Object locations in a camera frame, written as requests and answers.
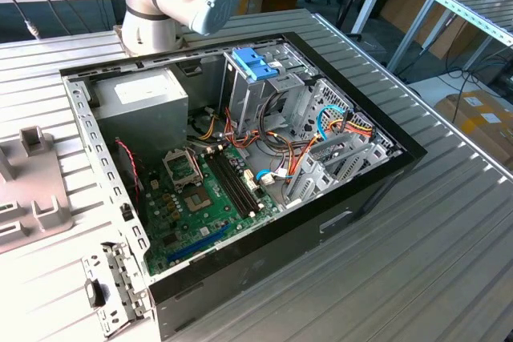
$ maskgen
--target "yellow cable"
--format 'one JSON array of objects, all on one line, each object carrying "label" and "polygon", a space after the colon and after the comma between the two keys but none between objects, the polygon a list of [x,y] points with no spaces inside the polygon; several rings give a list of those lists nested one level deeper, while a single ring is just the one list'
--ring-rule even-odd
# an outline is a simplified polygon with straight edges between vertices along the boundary
[{"label": "yellow cable", "polygon": [[363,126],[360,126],[360,125],[358,125],[356,123],[353,123],[353,122],[348,122],[348,124],[350,124],[353,127],[359,128],[360,130],[363,130],[363,131],[372,131],[372,128],[363,127]]},{"label": "yellow cable", "polygon": [[208,131],[205,135],[202,135],[199,137],[199,139],[201,140],[205,140],[205,139],[208,139],[212,136],[213,132],[214,132],[214,120],[216,119],[215,116],[212,116],[212,121],[210,122],[210,127],[208,128]]}]

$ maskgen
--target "ventilation slot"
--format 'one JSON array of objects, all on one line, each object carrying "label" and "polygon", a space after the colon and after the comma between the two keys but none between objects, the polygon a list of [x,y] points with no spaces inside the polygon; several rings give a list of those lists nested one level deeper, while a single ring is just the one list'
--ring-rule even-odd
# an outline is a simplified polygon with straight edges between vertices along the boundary
[{"label": "ventilation slot", "polygon": [[389,141],[387,137],[381,135],[380,133],[378,133],[378,137],[382,140],[382,146],[387,150],[394,146],[394,144],[391,141]]},{"label": "ventilation slot", "polygon": [[301,189],[301,192],[299,193],[299,198],[301,200],[303,200],[305,198],[305,194],[307,192],[307,190],[309,189],[310,185],[312,184],[312,180],[311,179],[308,179],[305,183],[305,185],[303,186],[303,188]]},{"label": "ventilation slot", "polygon": [[363,164],[360,167],[359,171],[363,170],[364,168],[367,168],[368,166],[370,166],[370,162],[366,159],[366,160],[363,161]]},{"label": "ventilation slot", "polygon": [[345,170],[345,173],[339,178],[339,180],[343,180],[343,179],[345,179],[345,178],[347,178],[348,176],[351,175],[351,173],[353,172],[354,167],[356,166],[356,163],[358,163],[358,160],[359,160],[359,158],[357,157],[357,158],[355,158],[353,160],[353,162],[351,162],[351,164],[349,165],[348,169]]}]

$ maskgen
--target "ram slot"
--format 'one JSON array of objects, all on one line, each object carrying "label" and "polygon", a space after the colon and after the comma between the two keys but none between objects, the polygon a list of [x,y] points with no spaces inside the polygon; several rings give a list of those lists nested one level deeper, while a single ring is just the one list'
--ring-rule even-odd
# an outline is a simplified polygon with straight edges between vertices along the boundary
[{"label": "ram slot", "polygon": [[220,185],[236,206],[242,218],[247,218],[251,212],[255,213],[260,210],[257,201],[246,189],[246,186],[239,179],[224,155],[210,155],[206,160],[207,165],[219,180]]}]

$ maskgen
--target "red cable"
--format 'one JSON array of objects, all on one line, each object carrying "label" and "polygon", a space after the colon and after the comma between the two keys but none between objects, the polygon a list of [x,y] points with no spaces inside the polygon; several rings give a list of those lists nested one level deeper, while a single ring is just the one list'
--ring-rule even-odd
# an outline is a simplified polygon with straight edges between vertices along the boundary
[{"label": "red cable", "polygon": [[137,183],[137,181],[139,180],[139,176],[137,175],[137,168],[135,167],[134,155],[128,149],[127,145],[125,143],[121,142],[121,140],[116,139],[115,142],[118,143],[127,152],[128,158],[130,159],[131,169],[134,173],[135,202],[138,207],[139,206],[139,184]]}]

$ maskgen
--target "grey table surface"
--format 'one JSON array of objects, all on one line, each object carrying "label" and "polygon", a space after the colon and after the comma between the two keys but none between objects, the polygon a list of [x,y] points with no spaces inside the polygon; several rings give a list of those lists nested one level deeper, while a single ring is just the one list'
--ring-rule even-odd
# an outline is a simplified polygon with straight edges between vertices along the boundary
[{"label": "grey table surface", "polygon": [[[306,10],[235,17],[192,46],[294,31],[429,152],[359,222],[173,337],[188,341],[502,341],[513,328],[513,177]],[[0,255],[3,340],[102,340],[80,258],[116,239],[58,69],[124,58],[114,33],[0,46],[0,140],[38,124],[57,143],[75,218]],[[158,340],[151,320],[116,338]]]},{"label": "grey table surface", "polygon": [[513,0],[435,0],[502,44],[513,43]]}]

